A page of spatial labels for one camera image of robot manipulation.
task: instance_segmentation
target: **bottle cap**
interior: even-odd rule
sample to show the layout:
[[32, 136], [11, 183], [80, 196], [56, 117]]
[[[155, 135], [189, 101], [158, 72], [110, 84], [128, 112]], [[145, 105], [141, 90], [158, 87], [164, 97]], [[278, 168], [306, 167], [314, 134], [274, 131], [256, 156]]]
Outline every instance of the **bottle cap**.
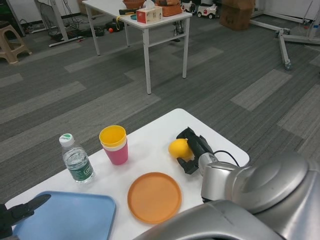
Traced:
[[62, 147], [67, 148], [67, 147], [70, 147], [72, 144], [74, 144], [75, 139], [74, 139], [74, 136], [72, 136], [72, 134], [66, 133], [59, 138], [59, 142]]

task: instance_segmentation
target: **toy car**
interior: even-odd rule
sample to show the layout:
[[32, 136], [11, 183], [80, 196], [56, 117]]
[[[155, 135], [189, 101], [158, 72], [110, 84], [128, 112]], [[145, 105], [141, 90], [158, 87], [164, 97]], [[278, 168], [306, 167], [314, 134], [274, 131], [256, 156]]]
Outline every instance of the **toy car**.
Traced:
[[196, 13], [196, 5], [190, 0], [182, 0], [182, 11], [195, 14]]
[[219, 13], [218, 6], [216, 4], [209, 5], [209, 4], [201, 3], [198, 8], [197, 16], [199, 18], [201, 18], [202, 16], [205, 16], [205, 17], [208, 16], [209, 19], [219, 18], [220, 13]]

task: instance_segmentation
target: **blue tray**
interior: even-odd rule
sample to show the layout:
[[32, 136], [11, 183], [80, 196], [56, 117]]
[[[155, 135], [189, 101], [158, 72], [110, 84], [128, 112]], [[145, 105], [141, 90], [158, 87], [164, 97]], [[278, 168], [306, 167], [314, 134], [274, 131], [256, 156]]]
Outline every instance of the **blue tray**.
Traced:
[[105, 195], [45, 191], [51, 198], [18, 224], [20, 240], [107, 240], [116, 212]]

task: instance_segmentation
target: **bottle label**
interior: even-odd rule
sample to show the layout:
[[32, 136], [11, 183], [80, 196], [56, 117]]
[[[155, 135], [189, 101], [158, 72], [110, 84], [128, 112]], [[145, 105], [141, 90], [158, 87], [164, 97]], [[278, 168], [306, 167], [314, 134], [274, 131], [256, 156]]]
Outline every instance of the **bottle label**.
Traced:
[[83, 167], [81, 167], [77, 170], [70, 170], [69, 169], [69, 171], [70, 171], [74, 180], [84, 181], [91, 176], [91, 174], [93, 173], [94, 170], [91, 166], [90, 161], [87, 160], [86, 164]]

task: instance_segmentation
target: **plastic stool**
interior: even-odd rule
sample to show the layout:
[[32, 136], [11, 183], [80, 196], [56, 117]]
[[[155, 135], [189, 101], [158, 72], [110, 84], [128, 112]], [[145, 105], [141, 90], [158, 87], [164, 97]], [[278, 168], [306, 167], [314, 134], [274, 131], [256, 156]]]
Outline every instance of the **plastic stool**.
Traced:
[[[19, 43], [9, 42], [5, 35], [5, 33], [8, 31], [14, 33]], [[0, 49], [0, 58], [5, 58], [9, 64], [15, 64], [18, 62], [17, 55], [19, 53], [27, 51], [29, 55], [32, 54], [17, 31], [7, 21], [0, 21]]]

